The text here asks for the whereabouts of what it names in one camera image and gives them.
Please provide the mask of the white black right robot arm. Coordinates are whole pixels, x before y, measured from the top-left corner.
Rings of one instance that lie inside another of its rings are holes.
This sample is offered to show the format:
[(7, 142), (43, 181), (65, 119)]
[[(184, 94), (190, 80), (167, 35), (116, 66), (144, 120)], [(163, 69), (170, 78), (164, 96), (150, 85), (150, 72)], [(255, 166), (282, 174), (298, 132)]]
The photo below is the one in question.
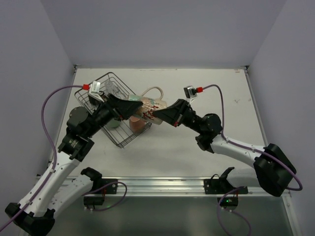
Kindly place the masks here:
[(201, 150), (228, 156), (250, 167), (239, 173), (230, 167), (218, 179), (209, 181), (216, 193), (261, 187), (268, 194), (279, 197), (296, 174), (296, 169), (277, 145), (254, 146), (225, 137), (218, 115), (200, 117), (183, 99), (153, 114), (174, 127), (184, 125), (197, 132), (199, 135), (195, 140)]

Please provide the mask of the large cream floral mug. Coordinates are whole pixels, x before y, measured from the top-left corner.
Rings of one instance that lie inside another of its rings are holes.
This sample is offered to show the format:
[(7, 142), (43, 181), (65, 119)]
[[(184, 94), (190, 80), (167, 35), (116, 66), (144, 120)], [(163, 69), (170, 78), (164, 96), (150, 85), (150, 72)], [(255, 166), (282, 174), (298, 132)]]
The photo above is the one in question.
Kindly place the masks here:
[[(146, 94), (153, 90), (157, 89), (160, 92), (158, 98), (146, 97)], [(162, 120), (153, 115), (154, 111), (165, 109), (167, 103), (163, 101), (164, 92), (160, 87), (154, 86), (145, 90), (141, 95), (130, 94), (127, 97), (129, 101), (141, 101), (143, 105), (135, 112), (134, 116), (140, 118), (146, 122), (161, 125)]]

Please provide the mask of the pink ceramic mug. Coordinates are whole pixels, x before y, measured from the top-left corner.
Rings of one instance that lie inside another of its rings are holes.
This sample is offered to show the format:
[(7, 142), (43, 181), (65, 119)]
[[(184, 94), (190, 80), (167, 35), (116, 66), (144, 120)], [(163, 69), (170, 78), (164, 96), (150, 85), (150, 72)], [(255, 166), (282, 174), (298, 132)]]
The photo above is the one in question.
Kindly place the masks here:
[(129, 127), (133, 133), (141, 133), (145, 128), (145, 125), (145, 121), (140, 118), (135, 116), (129, 118)]

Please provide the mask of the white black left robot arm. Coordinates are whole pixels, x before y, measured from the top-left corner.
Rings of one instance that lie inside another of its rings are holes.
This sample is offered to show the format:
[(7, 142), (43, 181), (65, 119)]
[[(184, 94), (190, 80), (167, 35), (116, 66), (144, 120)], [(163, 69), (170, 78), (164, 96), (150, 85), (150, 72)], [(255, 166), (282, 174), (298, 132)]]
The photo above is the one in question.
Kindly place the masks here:
[(92, 136), (113, 119), (129, 119), (142, 105), (141, 101), (122, 100), (111, 94), (93, 113), (82, 106), (74, 108), (52, 163), (33, 189), (18, 203), (10, 203), (5, 213), (29, 235), (47, 235), (57, 216), (102, 177), (96, 170), (86, 168), (67, 187), (62, 187), (93, 147)]

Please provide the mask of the clear faceted plastic glass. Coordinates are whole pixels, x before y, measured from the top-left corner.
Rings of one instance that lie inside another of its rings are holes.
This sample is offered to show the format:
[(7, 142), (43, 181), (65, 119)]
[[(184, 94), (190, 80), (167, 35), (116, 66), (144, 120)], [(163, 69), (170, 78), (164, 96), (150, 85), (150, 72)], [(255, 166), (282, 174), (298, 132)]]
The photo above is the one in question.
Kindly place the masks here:
[(117, 95), (120, 91), (119, 88), (111, 80), (106, 80), (104, 83), (105, 90), (107, 93)]

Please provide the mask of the light green plastic cup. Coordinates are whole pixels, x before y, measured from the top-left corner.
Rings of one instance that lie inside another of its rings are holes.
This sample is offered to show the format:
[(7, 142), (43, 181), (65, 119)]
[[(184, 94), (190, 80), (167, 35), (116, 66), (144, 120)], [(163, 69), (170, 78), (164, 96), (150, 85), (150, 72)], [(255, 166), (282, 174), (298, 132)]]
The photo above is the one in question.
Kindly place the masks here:
[(105, 127), (106, 127), (107, 129), (115, 129), (115, 128), (119, 127), (120, 124), (121, 124), (121, 121), (115, 120), (115, 119), (111, 119), (111, 120), (105, 125)]

